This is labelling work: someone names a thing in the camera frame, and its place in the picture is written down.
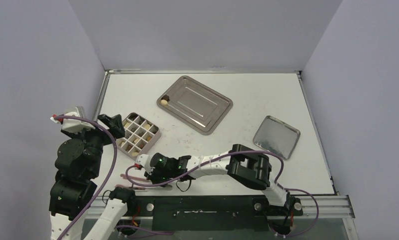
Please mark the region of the steel chocolate tray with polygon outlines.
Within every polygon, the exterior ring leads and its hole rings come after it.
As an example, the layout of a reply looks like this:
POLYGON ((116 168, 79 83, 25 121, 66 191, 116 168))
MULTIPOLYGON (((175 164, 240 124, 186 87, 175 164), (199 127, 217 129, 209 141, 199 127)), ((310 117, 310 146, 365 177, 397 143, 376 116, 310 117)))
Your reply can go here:
POLYGON ((156 100, 159 108, 202 135, 210 135, 232 109, 233 101, 188 75, 180 76, 156 100), (161 105, 164 95, 168 105, 161 105))

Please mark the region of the metal tin lid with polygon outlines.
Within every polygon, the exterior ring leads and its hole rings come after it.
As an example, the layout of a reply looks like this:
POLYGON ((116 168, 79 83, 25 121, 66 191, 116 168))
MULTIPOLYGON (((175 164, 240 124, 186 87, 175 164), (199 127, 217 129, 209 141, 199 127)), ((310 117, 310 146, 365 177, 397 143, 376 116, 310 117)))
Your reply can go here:
POLYGON ((252 142, 263 150, 272 152, 284 160, 288 160, 295 150, 301 132, 293 126, 267 115, 252 142))

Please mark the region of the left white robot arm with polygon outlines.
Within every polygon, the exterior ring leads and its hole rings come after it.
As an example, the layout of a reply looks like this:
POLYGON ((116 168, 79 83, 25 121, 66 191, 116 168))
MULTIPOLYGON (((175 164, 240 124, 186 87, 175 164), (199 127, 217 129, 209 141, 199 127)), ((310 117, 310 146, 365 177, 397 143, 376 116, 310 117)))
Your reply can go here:
POLYGON ((52 240, 80 240, 87 211, 105 187, 117 161, 117 140, 125 136, 121 115, 101 114, 101 123, 77 112, 53 115, 61 132, 69 137, 57 150, 55 183, 50 190, 49 212, 52 240), (100 173, 104 146, 113 146, 110 169, 100 186, 93 179, 100 173))

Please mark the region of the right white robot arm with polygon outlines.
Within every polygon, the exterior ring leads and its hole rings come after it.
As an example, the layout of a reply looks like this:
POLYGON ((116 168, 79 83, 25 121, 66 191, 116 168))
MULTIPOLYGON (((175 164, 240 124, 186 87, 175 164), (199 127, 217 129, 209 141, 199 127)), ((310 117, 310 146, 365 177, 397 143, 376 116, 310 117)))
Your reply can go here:
POLYGON ((153 186, 227 175, 246 188, 262 192, 266 197, 262 207, 269 210, 271 215, 301 216, 303 208, 300 200, 278 182, 284 170, 283 161, 273 152, 253 150, 242 144, 234 144, 231 150, 215 155, 173 158, 155 153, 142 154, 136 159, 153 186))

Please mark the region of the cream round swirl chocolate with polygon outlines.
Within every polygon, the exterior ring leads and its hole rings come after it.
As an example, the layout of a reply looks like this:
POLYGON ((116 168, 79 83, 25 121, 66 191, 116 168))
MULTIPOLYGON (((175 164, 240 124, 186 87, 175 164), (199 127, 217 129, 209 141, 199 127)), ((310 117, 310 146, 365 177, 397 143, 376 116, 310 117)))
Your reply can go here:
POLYGON ((165 99, 162 99, 162 100, 160 101, 160 104, 163 105, 163 106, 167 106, 167 105, 168 105, 168 101, 165 100, 165 99))

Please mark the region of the dark brown square chocolate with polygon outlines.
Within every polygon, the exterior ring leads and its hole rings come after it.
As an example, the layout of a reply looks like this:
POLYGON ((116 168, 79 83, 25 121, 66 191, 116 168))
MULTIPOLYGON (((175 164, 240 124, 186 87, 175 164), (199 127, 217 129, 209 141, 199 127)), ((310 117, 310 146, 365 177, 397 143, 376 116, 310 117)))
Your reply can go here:
POLYGON ((165 100, 165 101, 169 101, 170 100, 170 98, 169 98, 169 96, 168 95, 164 95, 163 97, 162 97, 162 100, 165 100))

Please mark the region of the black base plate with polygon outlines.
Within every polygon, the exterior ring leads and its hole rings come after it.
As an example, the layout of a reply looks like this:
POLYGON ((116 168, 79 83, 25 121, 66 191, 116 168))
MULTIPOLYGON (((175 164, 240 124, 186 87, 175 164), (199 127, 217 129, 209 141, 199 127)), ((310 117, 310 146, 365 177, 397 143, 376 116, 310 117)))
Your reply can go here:
POLYGON ((303 210, 294 208, 300 199, 290 197, 272 206, 263 195, 138 196, 125 219, 151 220, 154 231, 267 231, 269 223, 291 223, 303 210))

